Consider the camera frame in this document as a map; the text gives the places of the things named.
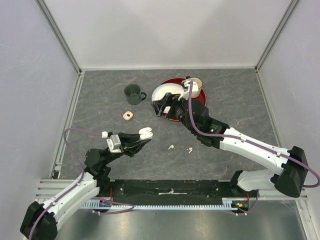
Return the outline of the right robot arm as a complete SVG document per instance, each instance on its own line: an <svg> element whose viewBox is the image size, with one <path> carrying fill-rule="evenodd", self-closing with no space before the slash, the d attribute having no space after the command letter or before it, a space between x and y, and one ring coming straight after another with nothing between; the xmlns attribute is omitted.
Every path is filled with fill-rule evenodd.
<svg viewBox="0 0 320 240"><path fill-rule="evenodd" d="M292 198L301 195L308 173L302 148L286 149L246 136L210 117L208 108L201 101L188 101L177 93L153 94L151 105L158 117L177 118L205 146L236 153L265 167L257 171L236 171L229 184L233 196L268 188Z"/></svg>

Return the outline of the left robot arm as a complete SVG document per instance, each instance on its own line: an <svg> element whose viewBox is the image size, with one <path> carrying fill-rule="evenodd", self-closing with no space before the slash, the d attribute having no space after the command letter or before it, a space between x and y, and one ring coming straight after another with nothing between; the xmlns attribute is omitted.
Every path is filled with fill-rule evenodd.
<svg viewBox="0 0 320 240"><path fill-rule="evenodd" d="M152 129L144 127L136 134L103 131L105 149L92 148L80 165L81 174L69 186L43 203L31 203L23 218L20 233L28 240L54 240L64 223L87 201L110 191L111 168L107 165L121 156L134 157L153 137Z"/></svg>

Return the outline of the white earbud case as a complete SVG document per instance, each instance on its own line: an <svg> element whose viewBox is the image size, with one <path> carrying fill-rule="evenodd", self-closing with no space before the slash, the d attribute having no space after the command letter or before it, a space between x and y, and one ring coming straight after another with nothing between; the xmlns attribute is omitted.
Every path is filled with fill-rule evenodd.
<svg viewBox="0 0 320 240"><path fill-rule="evenodd" d="M140 140L148 140L148 139L152 139L152 137L153 137L151 127L144 127L142 129L140 129L138 134L139 134Z"/></svg>

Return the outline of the pink earbud case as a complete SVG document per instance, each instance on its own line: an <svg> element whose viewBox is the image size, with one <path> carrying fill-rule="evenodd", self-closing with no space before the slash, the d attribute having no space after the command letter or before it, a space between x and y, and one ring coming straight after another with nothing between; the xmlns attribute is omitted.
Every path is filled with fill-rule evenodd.
<svg viewBox="0 0 320 240"><path fill-rule="evenodd" d="M126 111L122 117L124 120L130 121L133 118L133 116L134 114L131 111Z"/></svg>

